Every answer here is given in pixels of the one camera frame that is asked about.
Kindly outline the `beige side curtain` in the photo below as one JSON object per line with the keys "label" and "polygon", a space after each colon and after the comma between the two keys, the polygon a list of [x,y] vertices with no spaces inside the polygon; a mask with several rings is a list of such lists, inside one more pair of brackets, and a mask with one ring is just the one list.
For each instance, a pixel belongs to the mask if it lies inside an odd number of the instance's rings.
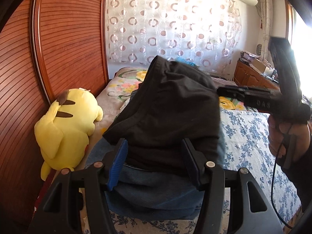
{"label": "beige side curtain", "polygon": [[273,2],[272,0],[260,0],[261,7],[261,29],[259,33],[259,40],[261,45],[261,61],[269,62],[271,57],[268,49],[269,39],[273,24]]}

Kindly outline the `blue floral bed cover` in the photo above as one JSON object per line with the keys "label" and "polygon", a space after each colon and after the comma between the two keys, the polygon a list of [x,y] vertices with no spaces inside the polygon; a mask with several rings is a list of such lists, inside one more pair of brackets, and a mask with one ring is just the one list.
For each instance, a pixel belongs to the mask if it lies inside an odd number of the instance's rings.
{"label": "blue floral bed cover", "polygon": [[[230,136],[230,148],[239,153],[234,171],[247,168],[270,203],[276,206],[280,225],[284,232],[293,227],[301,215],[301,203],[295,186],[281,168],[274,165],[274,157],[268,148],[268,116],[264,113],[242,111],[230,114],[226,129]],[[110,209],[114,227],[118,233],[193,233],[198,214],[193,219],[145,221],[119,215]]]}

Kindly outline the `folded blue jeans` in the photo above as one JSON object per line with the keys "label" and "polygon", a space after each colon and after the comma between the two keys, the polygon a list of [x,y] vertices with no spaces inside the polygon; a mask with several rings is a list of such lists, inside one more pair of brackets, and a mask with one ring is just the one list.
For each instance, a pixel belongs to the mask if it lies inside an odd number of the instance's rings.
{"label": "folded blue jeans", "polygon": [[[224,135],[219,125],[219,99],[215,88],[192,90],[175,111],[187,108],[179,123],[192,118],[200,123],[192,126],[189,139],[197,151],[215,163],[223,164]],[[165,143],[158,149],[135,148],[128,143],[128,158],[117,186],[107,195],[109,208],[120,215],[151,220],[193,219],[199,213],[203,192],[196,190],[188,177],[187,158],[180,142]]]}

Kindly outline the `wooden louvered wardrobe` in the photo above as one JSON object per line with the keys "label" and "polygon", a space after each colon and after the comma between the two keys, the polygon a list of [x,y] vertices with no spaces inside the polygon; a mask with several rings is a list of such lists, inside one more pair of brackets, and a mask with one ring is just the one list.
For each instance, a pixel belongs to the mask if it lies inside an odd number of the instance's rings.
{"label": "wooden louvered wardrobe", "polygon": [[34,125],[64,90],[108,80],[105,0],[1,0],[1,231],[27,229],[42,187]]}

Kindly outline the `cardboard box on cabinet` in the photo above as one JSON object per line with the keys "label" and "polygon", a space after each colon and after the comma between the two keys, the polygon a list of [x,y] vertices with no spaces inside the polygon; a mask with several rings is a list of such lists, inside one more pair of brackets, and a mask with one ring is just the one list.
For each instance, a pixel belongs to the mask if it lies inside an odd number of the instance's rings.
{"label": "cardboard box on cabinet", "polygon": [[273,75],[274,69],[270,68],[269,66],[266,66],[258,59],[253,60],[252,66],[256,71],[260,72],[261,74],[268,75],[269,77]]}

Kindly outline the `colourful flower blanket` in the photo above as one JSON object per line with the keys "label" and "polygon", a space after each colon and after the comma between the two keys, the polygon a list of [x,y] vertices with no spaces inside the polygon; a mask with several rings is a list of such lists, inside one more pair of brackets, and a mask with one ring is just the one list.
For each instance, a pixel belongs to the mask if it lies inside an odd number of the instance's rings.
{"label": "colourful flower blanket", "polygon": [[[98,95],[96,99],[103,110],[104,116],[101,121],[95,123],[95,132],[89,139],[89,148],[82,161],[79,163],[77,167],[78,170],[86,166],[86,161],[90,152],[92,152],[96,143],[102,138],[102,134],[108,129],[111,123],[113,123],[117,115],[128,104],[131,93],[138,89],[139,83],[144,80],[146,72],[146,69],[141,68],[122,68],[118,70],[115,77]],[[221,97],[219,99],[219,105],[222,114],[222,133],[225,136],[225,159],[223,166],[225,169],[234,170],[235,162],[238,160],[239,153],[235,148],[230,148],[230,136],[226,132],[226,129],[233,127],[230,125],[230,114],[240,114],[242,111],[245,111],[246,108],[243,107],[242,102],[227,97]]]}

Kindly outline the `cardboard box with blue items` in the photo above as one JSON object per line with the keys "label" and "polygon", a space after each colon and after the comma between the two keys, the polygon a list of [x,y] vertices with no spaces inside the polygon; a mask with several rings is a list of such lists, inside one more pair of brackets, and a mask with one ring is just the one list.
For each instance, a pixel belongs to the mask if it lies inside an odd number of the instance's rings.
{"label": "cardboard box with blue items", "polygon": [[181,57],[177,57],[175,59],[175,61],[176,62],[180,62],[180,63],[184,63],[184,64],[189,65],[189,66],[194,67],[194,68],[198,68],[198,66],[196,66],[196,64],[194,62],[186,60],[186,59],[183,59]]}

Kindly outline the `sheer circle pattern curtain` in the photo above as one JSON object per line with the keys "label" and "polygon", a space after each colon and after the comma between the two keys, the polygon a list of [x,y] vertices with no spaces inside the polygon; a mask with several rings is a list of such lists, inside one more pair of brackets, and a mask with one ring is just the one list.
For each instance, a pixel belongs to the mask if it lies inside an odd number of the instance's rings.
{"label": "sheer circle pattern curtain", "polygon": [[181,57],[230,78],[241,31],[235,0],[107,0],[109,73],[124,66],[147,68],[161,56]]}

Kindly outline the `black shorts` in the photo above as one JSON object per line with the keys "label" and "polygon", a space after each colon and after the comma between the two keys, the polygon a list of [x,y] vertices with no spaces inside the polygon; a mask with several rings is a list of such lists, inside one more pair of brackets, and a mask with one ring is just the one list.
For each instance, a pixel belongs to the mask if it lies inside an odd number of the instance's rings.
{"label": "black shorts", "polygon": [[126,164],[175,175],[188,173],[183,140],[220,163],[219,98],[212,78],[184,63],[155,57],[134,97],[104,132],[111,145],[124,138]]}

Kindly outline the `yellow Pikachu plush toy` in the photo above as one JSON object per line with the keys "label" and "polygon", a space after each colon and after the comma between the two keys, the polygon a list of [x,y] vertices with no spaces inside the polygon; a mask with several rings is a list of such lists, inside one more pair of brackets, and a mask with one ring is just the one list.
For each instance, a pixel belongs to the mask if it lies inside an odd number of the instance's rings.
{"label": "yellow Pikachu plush toy", "polygon": [[74,88],[61,93],[34,126],[36,142],[44,159],[41,179],[52,169],[73,171],[83,159],[95,122],[103,119],[103,110],[86,89]]}

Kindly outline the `wooden sideboard cabinet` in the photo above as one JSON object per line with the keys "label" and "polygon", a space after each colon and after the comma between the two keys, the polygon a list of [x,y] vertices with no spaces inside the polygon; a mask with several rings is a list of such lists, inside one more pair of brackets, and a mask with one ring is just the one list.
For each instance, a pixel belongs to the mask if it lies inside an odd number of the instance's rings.
{"label": "wooden sideboard cabinet", "polygon": [[233,81],[238,86],[250,86],[266,89],[279,90],[279,86],[256,72],[253,68],[245,63],[238,61],[234,72]]}

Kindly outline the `window with wooden frame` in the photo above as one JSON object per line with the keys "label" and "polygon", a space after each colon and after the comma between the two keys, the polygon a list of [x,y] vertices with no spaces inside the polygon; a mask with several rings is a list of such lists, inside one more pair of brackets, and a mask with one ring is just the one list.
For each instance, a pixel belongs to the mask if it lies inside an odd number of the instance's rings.
{"label": "window with wooden frame", "polygon": [[311,99],[311,27],[286,0],[288,40],[295,54],[302,94]]}

